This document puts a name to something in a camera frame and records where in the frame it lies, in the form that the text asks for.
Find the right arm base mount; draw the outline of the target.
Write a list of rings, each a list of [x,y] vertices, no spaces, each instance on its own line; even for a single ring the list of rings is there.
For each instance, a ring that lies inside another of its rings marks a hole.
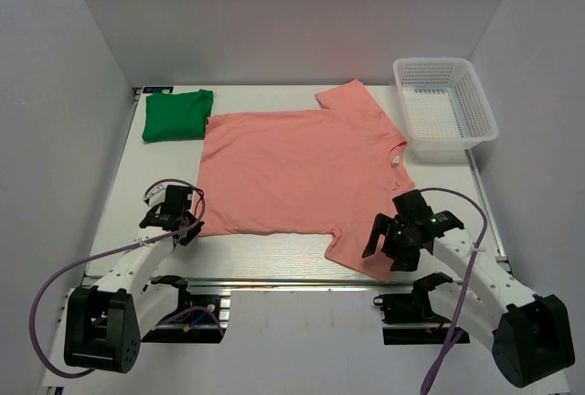
[[[379,294],[373,305],[380,310],[385,346],[440,345],[447,338],[451,321],[431,310],[430,292],[453,284],[445,273],[429,274],[412,285],[408,293]]]

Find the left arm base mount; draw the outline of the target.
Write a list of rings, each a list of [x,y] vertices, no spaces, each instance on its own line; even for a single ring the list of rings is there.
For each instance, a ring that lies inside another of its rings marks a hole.
[[[219,344],[227,331],[230,296],[220,289],[192,285],[177,275],[154,277],[143,288],[141,298],[150,292],[165,292],[171,312],[163,314],[154,327],[144,333],[143,343]]]

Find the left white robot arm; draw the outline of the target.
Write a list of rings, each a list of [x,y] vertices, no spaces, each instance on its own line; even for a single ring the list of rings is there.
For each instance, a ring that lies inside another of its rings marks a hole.
[[[160,321],[191,315],[194,301],[186,293],[186,280],[154,273],[176,246],[188,245],[202,230],[205,208],[203,190],[167,186],[163,200],[138,225],[137,247],[126,250],[94,285],[72,292],[66,312],[66,365],[127,373],[141,340]]]

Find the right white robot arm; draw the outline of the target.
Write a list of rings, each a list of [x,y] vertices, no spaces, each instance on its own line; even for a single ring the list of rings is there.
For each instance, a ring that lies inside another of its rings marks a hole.
[[[435,212],[422,191],[393,200],[396,215],[376,215],[362,253],[384,254],[392,270],[414,272],[427,251],[456,273],[434,272],[415,281],[408,294],[374,298],[386,324],[449,322],[443,344],[420,391],[431,389],[441,364],[463,336],[488,349],[504,378],[517,388],[540,381],[576,362],[567,307],[554,294],[540,296],[481,250],[452,212]]]

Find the pink t-shirt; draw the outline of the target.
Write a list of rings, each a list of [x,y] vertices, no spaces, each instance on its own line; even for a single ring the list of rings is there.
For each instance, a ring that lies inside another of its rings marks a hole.
[[[414,188],[407,143],[352,80],[316,95],[315,110],[221,114],[208,121],[197,186],[206,237],[331,235],[327,260],[379,281],[391,259],[363,252],[377,214]]]

